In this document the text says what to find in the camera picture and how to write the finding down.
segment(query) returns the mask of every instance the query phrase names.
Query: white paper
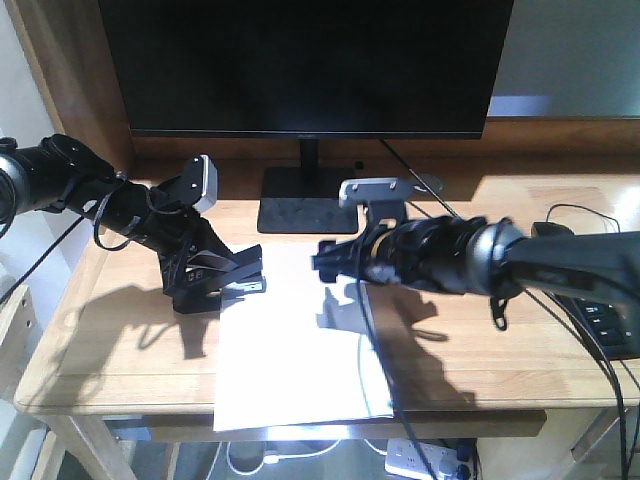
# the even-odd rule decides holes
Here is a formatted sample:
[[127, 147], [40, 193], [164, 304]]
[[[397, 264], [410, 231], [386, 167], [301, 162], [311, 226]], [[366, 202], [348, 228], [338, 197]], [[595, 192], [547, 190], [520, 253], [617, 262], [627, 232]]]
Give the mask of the white paper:
[[263, 245], [265, 292], [223, 291], [214, 430], [392, 416], [355, 282], [321, 283], [316, 252]]

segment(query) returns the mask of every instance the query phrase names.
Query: wooden table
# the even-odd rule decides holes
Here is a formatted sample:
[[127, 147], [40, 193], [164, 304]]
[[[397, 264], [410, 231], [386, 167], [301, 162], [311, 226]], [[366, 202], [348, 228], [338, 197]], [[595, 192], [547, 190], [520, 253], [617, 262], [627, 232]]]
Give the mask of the wooden table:
[[[453, 206], [462, 216], [511, 216], [528, 232], [549, 205], [571, 201], [633, 230], [640, 228], [639, 185], [640, 175], [485, 175], [471, 201]], [[441, 211], [434, 202], [420, 204]], [[206, 217], [228, 244], [326, 238], [260, 235], [256, 214], [255, 200], [226, 200]], [[557, 210], [553, 219], [579, 233], [612, 231], [583, 211]], [[169, 419], [164, 426], [176, 427], [180, 440], [278, 438], [282, 432], [217, 435], [200, 426], [199, 419], [215, 410], [219, 318], [174, 314], [160, 285], [153, 252], [136, 244], [108, 253], [89, 244], [15, 396], [17, 407], [42, 417], [96, 480], [134, 478], [103, 415]], [[370, 287], [369, 293], [384, 355], [423, 438], [535, 435], [545, 409], [615, 405], [598, 366], [525, 295], [509, 305], [510, 328], [501, 333], [486, 298], [391, 287]], [[629, 365], [640, 375], [640, 363]], [[638, 392], [622, 369], [620, 379], [628, 403], [637, 403]], [[351, 422], [340, 431], [365, 438], [402, 435], [394, 421]]]

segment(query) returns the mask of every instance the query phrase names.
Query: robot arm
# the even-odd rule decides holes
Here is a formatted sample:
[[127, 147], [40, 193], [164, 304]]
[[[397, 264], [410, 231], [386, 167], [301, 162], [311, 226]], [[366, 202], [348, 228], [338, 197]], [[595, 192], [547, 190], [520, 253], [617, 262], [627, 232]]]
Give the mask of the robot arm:
[[[154, 250], [163, 292], [174, 310], [216, 308], [211, 295], [232, 282], [259, 276], [259, 245], [234, 254], [201, 217], [217, 199], [217, 172], [206, 155], [187, 162], [182, 174], [157, 187], [132, 183], [81, 142], [53, 135], [32, 148], [0, 139], [0, 223], [30, 210], [70, 209]], [[118, 250], [124, 247], [108, 248]]]
[[613, 305], [625, 341], [640, 351], [640, 232], [526, 237], [507, 219], [442, 216], [408, 220], [412, 186], [396, 178], [349, 180], [343, 204], [366, 207], [355, 240], [321, 242], [313, 257], [320, 279], [360, 276], [437, 293], [509, 299], [525, 287]]

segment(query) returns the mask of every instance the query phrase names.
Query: desk surface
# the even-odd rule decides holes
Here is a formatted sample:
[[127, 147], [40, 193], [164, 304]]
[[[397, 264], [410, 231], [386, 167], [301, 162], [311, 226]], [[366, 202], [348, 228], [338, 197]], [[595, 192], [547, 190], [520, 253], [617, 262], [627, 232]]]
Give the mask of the desk surface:
[[[508, 215], [523, 231], [551, 204], [573, 202], [640, 228], [640, 175], [485, 175], [462, 216]], [[434, 202], [421, 206], [434, 214]], [[409, 207], [410, 216], [419, 215]], [[220, 201], [206, 217], [228, 244], [318, 241], [322, 235], [260, 235], [257, 201]], [[553, 219], [578, 233], [612, 231], [583, 211]], [[607, 380], [577, 341], [525, 295], [492, 325], [488, 300], [369, 287], [375, 323], [410, 410], [526, 410], [615, 404]], [[162, 295], [153, 252], [108, 253], [90, 243], [47, 328], [15, 400], [33, 414], [211, 413], [217, 314], [181, 317]], [[640, 362], [629, 365], [640, 375]], [[619, 368], [629, 404], [638, 391]]]

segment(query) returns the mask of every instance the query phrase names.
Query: black keyboard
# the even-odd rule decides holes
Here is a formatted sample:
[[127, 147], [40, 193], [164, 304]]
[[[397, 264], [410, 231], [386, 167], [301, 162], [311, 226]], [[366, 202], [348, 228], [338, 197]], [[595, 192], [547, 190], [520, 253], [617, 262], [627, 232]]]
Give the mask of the black keyboard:
[[554, 295], [584, 325], [602, 347], [609, 360], [639, 358], [631, 339], [634, 333], [625, 328], [616, 309], [604, 303]]

